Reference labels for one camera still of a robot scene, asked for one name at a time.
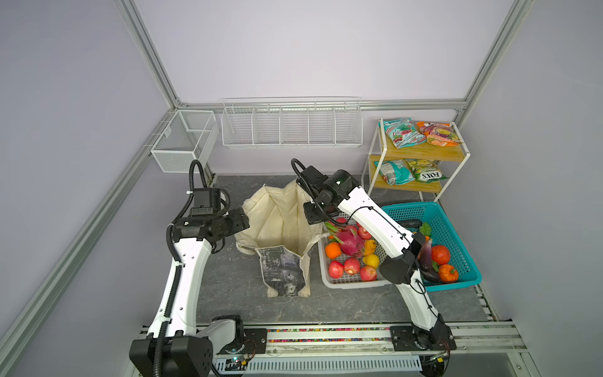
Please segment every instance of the yellow pepper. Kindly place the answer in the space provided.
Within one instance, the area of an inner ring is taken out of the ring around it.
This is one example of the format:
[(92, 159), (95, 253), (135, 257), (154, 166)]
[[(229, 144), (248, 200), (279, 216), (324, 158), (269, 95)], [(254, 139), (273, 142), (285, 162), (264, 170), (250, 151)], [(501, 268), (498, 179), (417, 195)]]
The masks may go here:
[(373, 254), (377, 249), (377, 242), (374, 239), (364, 241), (364, 255)]

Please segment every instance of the wire basket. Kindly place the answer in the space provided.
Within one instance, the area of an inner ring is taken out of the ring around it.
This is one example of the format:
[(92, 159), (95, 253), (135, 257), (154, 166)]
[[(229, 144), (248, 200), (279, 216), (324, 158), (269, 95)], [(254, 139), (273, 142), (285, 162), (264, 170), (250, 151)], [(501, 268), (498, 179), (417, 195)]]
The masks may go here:
[[(418, 218), (423, 222), (429, 223), (434, 245), (444, 245), (450, 251), (449, 264), (452, 264), (458, 271), (458, 281), (451, 284), (434, 284), (424, 281), (423, 283), (428, 292), (467, 288), (479, 284), (482, 281), (481, 273), (473, 262), (473, 259), (469, 255), (461, 238), (456, 233), (456, 230), (452, 227), (452, 223), (450, 223), (450, 220), (448, 220), (444, 210), (438, 203), (434, 203), (433, 201), (402, 203), (385, 206), (382, 209), (394, 221)], [(418, 229), (413, 228), (409, 228), (409, 230), (413, 232), (418, 231)], [(325, 242), (326, 240), (324, 238), (318, 241), (318, 254), (320, 257), (320, 269), (323, 276), (323, 282), (327, 287), (350, 289), (379, 287), (381, 285), (391, 284), (391, 282), (385, 280), (381, 276), (379, 269), (377, 269), (377, 279), (372, 282), (363, 282), (360, 278), (360, 274), (350, 276), (344, 273), (343, 277), (333, 279), (329, 276), (329, 264), (331, 263), (331, 260), (324, 254)], [(380, 262), (383, 262), (386, 254), (381, 245), (377, 244), (375, 254), (379, 257)], [(343, 264), (347, 258), (349, 258), (349, 256), (341, 255), (337, 257), (336, 260)], [(361, 267), (364, 267), (362, 260), (360, 260), (360, 265)]]
[(222, 138), (229, 148), (362, 145), (359, 99), (224, 105)]
[(213, 111), (177, 110), (151, 153), (164, 172), (188, 173), (195, 159), (205, 166), (218, 133)]

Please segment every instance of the beige cloth bag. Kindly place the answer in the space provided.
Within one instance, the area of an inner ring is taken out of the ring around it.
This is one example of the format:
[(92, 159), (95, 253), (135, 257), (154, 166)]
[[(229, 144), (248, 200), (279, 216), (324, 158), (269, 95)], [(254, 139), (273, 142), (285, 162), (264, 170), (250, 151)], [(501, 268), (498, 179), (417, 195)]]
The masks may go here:
[[(321, 237), (322, 225), (309, 225), (303, 210), (303, 204), (310, 201), (310, 196), (302, 190), (295, 180), (285, 188), (263, 186), (249, 199), (243, 202), (243, 211), (249, 217), (249, 228), (235, 234), (236, 247), (241, 253), (253, 255), (257, 253), (263, 258), (275, 246), (284, 246), (285, 253), (290, 252), (289, 260), (299, 260), (299, 268), (303, 273), (305, 286), (297, 292), (298, 296), (310, 296), (308, 251)], [(279, 291), (267, 282), (268, 274), (262, 275), (268, 287), (268, 297), (276, 297)]]

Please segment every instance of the shelf cart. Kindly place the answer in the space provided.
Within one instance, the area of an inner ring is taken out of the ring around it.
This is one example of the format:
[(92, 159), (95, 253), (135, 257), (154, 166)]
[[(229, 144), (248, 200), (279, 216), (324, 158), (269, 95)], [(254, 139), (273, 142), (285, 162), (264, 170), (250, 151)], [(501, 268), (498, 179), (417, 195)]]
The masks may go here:
[[(384, 188), (384, 189), (394, 189), (394, 190), (406, 190), (406, 191), (418, 191), (419, 197), (421, 201), (423, 201), (423, 192), (433, 192), (437, 194), (434, 201), (438, 201), (448, 185), (452, 182), (452, 180), (456, 177), (459, 170), (465, 165), (467, 159), (470, 156), (469, 149), (467, 149), (467, 145), (465, 144), (461, 133), (459, 132), (456, 124), (451, 122), (450, 125), (461, 139), (462, 143), (455, 147), (438, 147), (436, 145), (431, 145), (428, 143), (422, 143), (415, 145), (413, 147), (405, 147), (401, 149), (397, 149), (394, 146), (394, 143), (391, 139), (385, 135), (385, 129), (383, 127), (383, 119), (379, 120), (379, 126), (377, 126), (374, 136), (373, 142), (371, 143), (371, 147), (368, 150), (367, 162), (364, 165), (364, 169), (362, 170), (361, 177), (361, 185), (364, 186), (364, 175), (367, 170), (369, 172), (369, 176), (371, 177), (370, 186), (368, 187), (367, 194), (370, 195), (373, 188)], [(375, 147), (375, 142), (379, 140), (380, 146), (380, 154), (374, 154), (373, 149)], [(381, 169), (381, 165), (383, 161), (393, 161), (393, 160), (403, 160), (403, 159), (427, 159), (434, 161), (454, 161), (460, 162), (454, 173), (446, 180), (446, 183), (442, 187), (441, 181), (432, 182), (432, 183), (422, 183), (418, 181), (412, 181), (406, 183), (405, 185), (389, 185), (382, 179), (378, 179), (379, 177), (379, 169)]]

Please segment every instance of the cucumber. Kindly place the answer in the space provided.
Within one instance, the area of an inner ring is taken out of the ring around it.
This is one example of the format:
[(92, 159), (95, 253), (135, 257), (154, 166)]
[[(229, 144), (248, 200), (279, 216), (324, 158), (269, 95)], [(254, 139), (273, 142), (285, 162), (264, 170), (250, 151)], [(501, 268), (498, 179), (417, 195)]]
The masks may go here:
[(421, 225), (423, 225), (423, 222), (418, 218), (410, 218), (408, 220), (400, 220), (396, 222), (405, 228), (419, 228)]

